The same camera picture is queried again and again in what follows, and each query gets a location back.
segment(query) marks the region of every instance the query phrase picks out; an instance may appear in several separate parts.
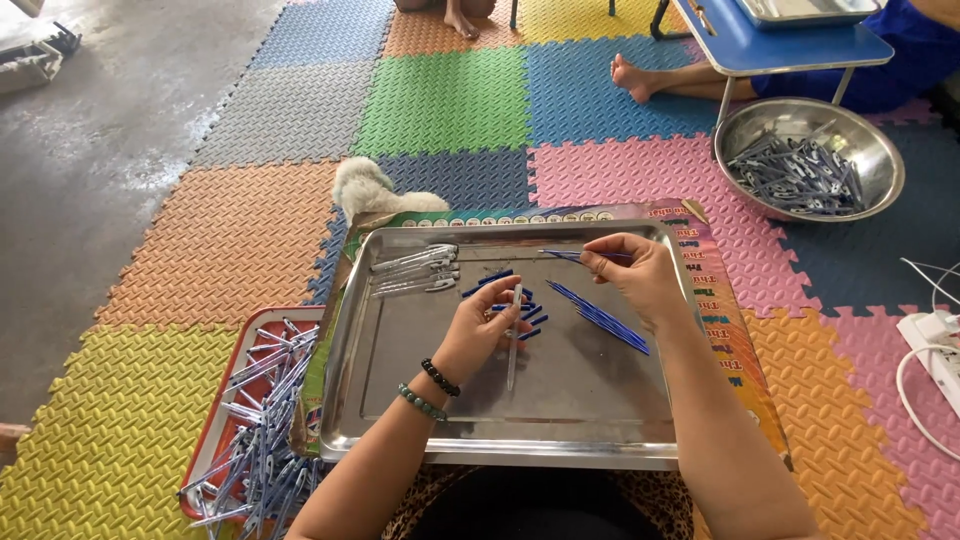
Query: white fluffy dog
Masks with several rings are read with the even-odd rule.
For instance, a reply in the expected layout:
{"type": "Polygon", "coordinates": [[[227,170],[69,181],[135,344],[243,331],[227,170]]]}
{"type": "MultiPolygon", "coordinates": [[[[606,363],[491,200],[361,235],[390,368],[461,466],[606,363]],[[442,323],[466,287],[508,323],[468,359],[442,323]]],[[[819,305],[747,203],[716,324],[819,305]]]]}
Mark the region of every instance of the white fluffy dog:
{"type": "Polygon", "coordinates": [[[450,205],[425,191],[394,193],[394,182],[368,158],[350,158],[337,167],[333,181],[333,202],[340,205],[353,223],[361,212],[434,212],[450,210],[450,205]]]}

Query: hand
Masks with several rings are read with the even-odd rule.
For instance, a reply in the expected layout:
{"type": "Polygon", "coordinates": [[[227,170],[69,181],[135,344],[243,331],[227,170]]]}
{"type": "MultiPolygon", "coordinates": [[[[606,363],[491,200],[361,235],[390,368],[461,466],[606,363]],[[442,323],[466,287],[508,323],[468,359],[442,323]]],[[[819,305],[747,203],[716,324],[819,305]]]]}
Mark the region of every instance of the hand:
{"type": "MultiPolygon", "coordinates": [[[[433,365],[451,384],[459,385],[469,379],[487,361],[493,349],[510,348],[510,339],[503,332],[519,318],[520,309],[510,306],[490,317],[487,310],[494,304],[512,304],[514,287],[518,283],[520,276],[489,282],[457,307],[444,343],[433,357],[433,365]]],[[[521,333],[532,329],[526,321],[519,321],[517,325],[521,333]]],[[[516,343],[518,351],[524,346],[522,341],[516,343]]]]}
{"type": "Polygon", "coordinates": [[[666,246],[635,234],[611,234],[584,244],[580,261],[593,273],[594,282],[616,285],[648,330],[656,333],[658,327],[693,320],[666,246]],[[626,258],[598,253],[631,258],[628,263],[626,258]]]}

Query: stainless steel bowl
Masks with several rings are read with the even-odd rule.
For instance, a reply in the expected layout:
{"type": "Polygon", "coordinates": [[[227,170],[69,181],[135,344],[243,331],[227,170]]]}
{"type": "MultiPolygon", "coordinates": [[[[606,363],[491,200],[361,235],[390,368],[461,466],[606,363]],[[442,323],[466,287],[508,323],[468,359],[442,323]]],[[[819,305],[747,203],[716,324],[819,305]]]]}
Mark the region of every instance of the stainless steel bowl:
{"type": "Polygon", "coordinates": [[[754,211],[780,221],[854,221],[889,207],[903,190],[903,158],[894,143],[862,116],[830,103],[804,98],[774,98],[755,101],[728,116],[713,137],[720,168],[733,190],[754,211]],[[727,160],[738,155],[760,137],[763,130],[775,131],[787,139],[800,140],[817,128],[836,120],[817,142],[856,163],[867,209],[843,216],[797,214],[776,209],[754,197],[737,182],[727,160]]]}

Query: leopard print clothing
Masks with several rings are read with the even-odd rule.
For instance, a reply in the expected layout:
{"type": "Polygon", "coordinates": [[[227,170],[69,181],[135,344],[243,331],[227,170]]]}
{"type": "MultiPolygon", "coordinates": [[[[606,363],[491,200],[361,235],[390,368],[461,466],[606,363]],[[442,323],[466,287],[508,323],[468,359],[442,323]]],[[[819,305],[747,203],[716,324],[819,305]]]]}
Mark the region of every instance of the leopard print clothing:
{"type": "MultiPolygon", "coordinates": [[[[383,532],[383,540],[405,540],[423,510],[443,491],[470,473],[472,465],[421,465],[413,485],[383,532]]],[[[607,471],[620,495],[630,501],[660,531],[663,540],[693,538],[693,500],[677,472],[607,471]]]]}

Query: woman's left hand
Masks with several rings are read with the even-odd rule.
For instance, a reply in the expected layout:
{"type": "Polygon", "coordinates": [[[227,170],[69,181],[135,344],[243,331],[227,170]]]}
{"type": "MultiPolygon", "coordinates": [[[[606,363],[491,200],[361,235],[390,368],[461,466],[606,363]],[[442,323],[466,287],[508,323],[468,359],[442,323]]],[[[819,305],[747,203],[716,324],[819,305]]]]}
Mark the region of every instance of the woman's left hand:
{"type": "MultiPolygon", "coordinates": [[[[494,349],[508,349],[510,339],[503,332],[509,330],[520,316],[513,306],[514,287],[520,276],[508,276],[489,282],[457,307],[444,343],[433,357],[433,365],[454,385],[467,381],[487,361],[494,349]],[[488,319],[487,310],[494,304],[511,304],[488,319]]],[[[521,333],[532,330],[526,321],[518,321],[521,333]]],[[[524,343],[517,342],[522,351],[524,343]]]]}

